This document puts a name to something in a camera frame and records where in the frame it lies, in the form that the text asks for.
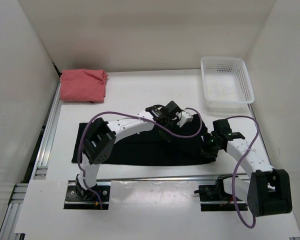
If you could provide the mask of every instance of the cable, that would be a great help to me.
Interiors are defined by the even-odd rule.
[[[254,215],[252,215],[252,224],[249,225],[245,220],[244,218],[242,217],[241,215],[241,212],[239,210],[239,206],[238,206],[238,203],[237,203],[237,198],[236,198],[236,188],[235,188],[235,181],[236,181],[236,175],[237,175],[237,171],[238,171],[238,168],[241,164],[241,162],[245,159],[245,157],[248,155],[248,153],[250,152],[251,150],[251,147],[252,145],[255,143],[255,141],[257,140],[257,137],[260,133],[260,125],[259,123],[257,122],[257,120],[255,120],[254,118],[250,117],[250,116],[244,116],[244,115],[238,115],[238,116],[230,116],[230,117],[227,117],[226,119],[234,119],[234,118],[246,118],[246,119],[251,119],[254,121],[255,125],[256,125],[256,134],[254,136],[254,138],[252,139],[249,147],[247,148],[247,150],[245,151],[245,153],[242,155],[242,157],[239,159],[239,161],[237,162],[237,164],[235,165],[234,167],[234,170],[233,170],[233,175],[232,175],[232,198],[233,198],[233,204],[234,204],[234,208],[236,210],[236,213],[238,214],[241,222],[249,229],[253,229],[255,226],[256,226],[256,217]]]
[[[88,185],[86,183],[86,171],[81,167],[81,159],[82,159],[82,153],[83,153],[84,139],[86,137],[87,131],[88,131],[90,125],[92,124],[92,122],[94,120],[96,120],[98,117],[102,116],[102,115],[105,115],[105,114],[114,114],[114,115],[119,115],[119,116],[131,118],[131,119],[139,119],[139,120],[142,120],[142,121],[145,121],[145,122],[152,123],[152,124],[156,125],[157,127],[161,128],[162,130],[166,131],[167,133],[169,133],[170,135],[172,135],[172,136],[174,136],[176,138],[190,139],[190,138],[193,138],[193,137],[197,136],[201,132],[203,121],[202,121],[200,113],[197,110],[195,110],[194,108],[187,107],[187,108],[185,108],[185,110],[192,110],[192,111],[194,111],[198,115],[198,117],[200,119],[200,127],[199,127],[198,131],[195,134],[188,135],[188,136],[183,136],[183,135],[175,134],[172,131],[170,131],[169,129],[165,128],[164,126],[161,126],[159,123],[157,123],[157,122],[155,122],[153,120],[150,120],[150,119],[147,119],[147,118],[144,118],[144,117],[140,117],[140,116],[134,116],[134,115],[129,115],[129,114],[121,113],[121,112],[116,112],[116,111],[104,111],[104,112],[100,112],[97,115],[95,115],[93,118],[91,118],[91,120],[85,126],[85,128],[83,130],[83,133],[82,133],[82,136],[81,136],[81,139],[80,139],[80,143],[79,143],[79,147],[78,147],[78,155],[77,155],[77,164],[78,164],[79,169],[82,171],[82,176],[83,176],[82,180],[83,180],[84,186],[86,187],[86,189],[88,189],[90,192],[92,192],[92,193],[94,193],[96,195],[97,199],[99,200],[99,204],[100,204],[100,208],[101,209],[102,209],[101,197],[100,197],[100,195],[95,190],[93,190],[90,187],[88,187]]]

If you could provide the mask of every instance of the robotic arm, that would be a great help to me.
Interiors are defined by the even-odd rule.
[[[154,122],[173,132],[193,119],[190,113],[181,110],[173,101],[166,106],[148,107],[136,116],[138,119],[122,118],[109,122],[97,118],[88,129],[83,142],[81,164],[85,176],[80,171],[75,181],[82,199],[92,197],[89,189],[96,186],[100,164],[109,158],[115,143],[154,128],[169,142],[171,136]],[[239,161],[249,147],[245,137],[240,132],[232,132],[227,119],[214,121],[213,128],[211,133],[206,131],[203,134],[200,156],[215,159],[218,152],[224,150]],[[289,175],[285,170],[275,169],[252,149],[240,165],[250,177],[250,183],[237,178],[234,186],[236,196],[247,203],[255,217],[292,211]],[[222,193],[232,194],[231,178],[220,177],[216,185]]]

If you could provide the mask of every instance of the white table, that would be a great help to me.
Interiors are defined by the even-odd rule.
[[[71,163],[79,123],[88,122],[103,111],[136,114],[154,104],[175,101],[181,108],[192,107],[202,116],[209,131],[212,122],[233,115],[251,116],[248,106],[237,112],[213,112],[206,104],[200,70],[165,70],[110,73],[105,102],[101,104],[63,103],[58,119],[46,180],[31,180],[19,215],[16,233],[25,240],[184,240],[184,239],[289,239],[300,237],[292,213],[257,218],[254,229],[246,228],[237,213],[201,212],[193,195],[196,181],[111,182],[109,210],[63,209],[68,180],[79,173]],[[105,120],[118,116],[106,115]],[[255,124],[244,118],[231,119],[233,131],[247,141],[256,133]],[[260,138],[254,148],[265,160]],[[236,161],[224,151],[216,162],[193,166],[129,166],[103,164],[99,179],[211,176],[230,174]],[[251,221],[251,213],[243,212]]]

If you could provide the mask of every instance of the red towel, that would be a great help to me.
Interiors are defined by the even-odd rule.
[[[104,70],[63,70],[60,99],[63,101],[104,102],[108,74]]]

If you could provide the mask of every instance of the perforated basket bottom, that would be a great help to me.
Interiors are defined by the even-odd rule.
[[[204,79],[209,101],[238,101],[234,75],[207,73],[204,75]]]

